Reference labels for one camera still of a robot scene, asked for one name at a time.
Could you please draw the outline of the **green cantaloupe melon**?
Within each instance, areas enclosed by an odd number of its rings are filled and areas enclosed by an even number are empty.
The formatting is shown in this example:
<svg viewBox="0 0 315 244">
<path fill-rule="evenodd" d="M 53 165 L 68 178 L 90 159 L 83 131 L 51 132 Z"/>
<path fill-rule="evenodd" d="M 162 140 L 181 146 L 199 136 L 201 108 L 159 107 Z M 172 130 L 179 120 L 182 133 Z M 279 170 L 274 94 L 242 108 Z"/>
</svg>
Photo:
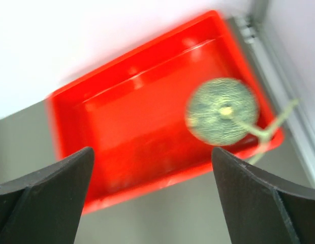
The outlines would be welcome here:
<svg viewBox="0 0 315 244">
<path fill-rule="evenodd" d="M 214 146 L 229 146 L 251 134 L 258 146 L 249 164 L 266 153 L 271 138 L 299 104 L 293 99 L 266 128 L 257 126 L 259 105 L 251 89 L 234 78 L 215 78 L 201 84 L 191 95 L 185 113 L 189 131 L 199 140 Z"/>
</svg>

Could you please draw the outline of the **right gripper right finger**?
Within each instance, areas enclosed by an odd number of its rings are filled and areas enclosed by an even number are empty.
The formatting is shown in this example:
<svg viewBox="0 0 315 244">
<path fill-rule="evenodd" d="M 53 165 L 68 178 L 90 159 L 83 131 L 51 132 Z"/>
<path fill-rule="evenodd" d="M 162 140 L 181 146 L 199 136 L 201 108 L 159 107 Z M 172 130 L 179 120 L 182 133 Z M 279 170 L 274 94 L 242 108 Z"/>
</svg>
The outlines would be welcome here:
<svg viewBox="0 0 315 244">
<path fill-rule="evenodd" d="M 231 243 L 315 243 L 315 189 L 219 147 L 211 159 Z"/>
</svg>

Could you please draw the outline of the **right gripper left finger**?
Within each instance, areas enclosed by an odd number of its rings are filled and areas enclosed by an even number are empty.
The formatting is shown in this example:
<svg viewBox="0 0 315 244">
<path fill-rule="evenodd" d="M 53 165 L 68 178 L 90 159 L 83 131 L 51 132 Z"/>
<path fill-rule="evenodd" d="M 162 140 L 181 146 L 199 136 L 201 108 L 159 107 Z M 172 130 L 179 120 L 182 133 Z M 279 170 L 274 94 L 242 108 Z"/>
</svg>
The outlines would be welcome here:
<svg viewBox="0 0 315 244">
<path fill-rule="evenodd" d="M 74 243 L 93 165 L 85 147 L 0 184 L 0 243 Z"/>
</svg>

